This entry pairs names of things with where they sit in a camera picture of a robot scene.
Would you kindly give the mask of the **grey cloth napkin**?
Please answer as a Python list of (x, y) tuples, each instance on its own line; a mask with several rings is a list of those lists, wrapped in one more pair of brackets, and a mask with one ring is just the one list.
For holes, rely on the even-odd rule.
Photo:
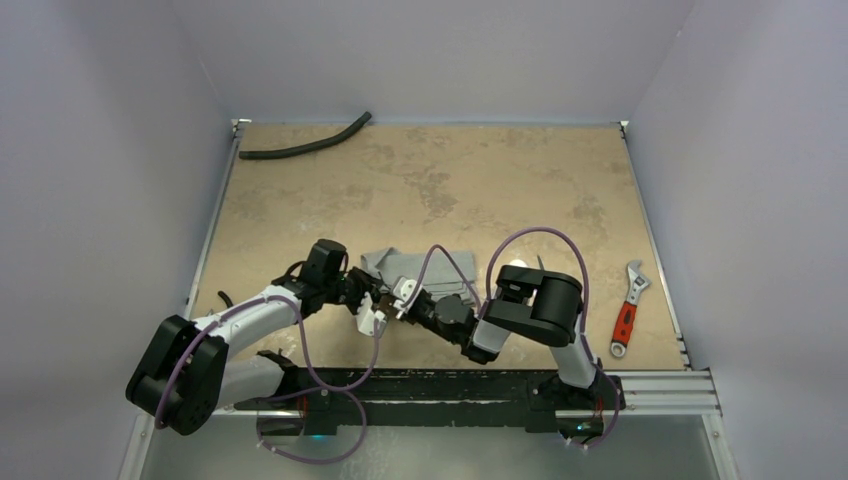
[[(381, 278), (389, 287), (393, 287), (401, 277), (416, 280), (425, 257), (425, 253), (402, 253), (394, 247), (388, 247), (362, 254), (360, 265), (367, 273)], [(471, 251), (456, 251), (451, 253), (451, 258), (469, 283), (474, 285), (477, 273), (474, 254)], [(422, 288), (434, 300), (457, 295), (465, 304), (475, 304), (473, 294), (447, 257), (439, 250), (430, 257)]]

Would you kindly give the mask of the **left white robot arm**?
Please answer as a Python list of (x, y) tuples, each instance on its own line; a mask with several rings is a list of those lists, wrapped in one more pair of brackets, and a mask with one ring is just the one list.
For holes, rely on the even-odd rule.
[(277, 331), (302, 326), (326, 305), (358, 314), (378, 298), (384, 282), (348, 266), (345, 246), (317, 240), (258, 294), (194, 320), (180, 315), (156, 329), (125, 389), (126, 399), (150, 414), (157, 428), (186, 436), (222, 407), (263, 399), (284, 409), (311, 389), (324, 389), (306, 368), (281, 353), (236, 357)]

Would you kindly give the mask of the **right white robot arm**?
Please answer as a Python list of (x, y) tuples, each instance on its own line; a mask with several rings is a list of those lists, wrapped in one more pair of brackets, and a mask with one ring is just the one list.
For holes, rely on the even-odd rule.
[(439, 300), (422, 289), (401, 308), (400, 319), (460, 348), (467, 359), (486, 365), (497, 359), (513, 334), (547, 346), (557, 365), (554, 379), (534, 388), (584, 407), (600, 394), (597, 366), (583, 345), (578, 317), (584, 312), (582, 286), (572, 276), (506, 265), (493, 299), (476, 313), (457, 295)]

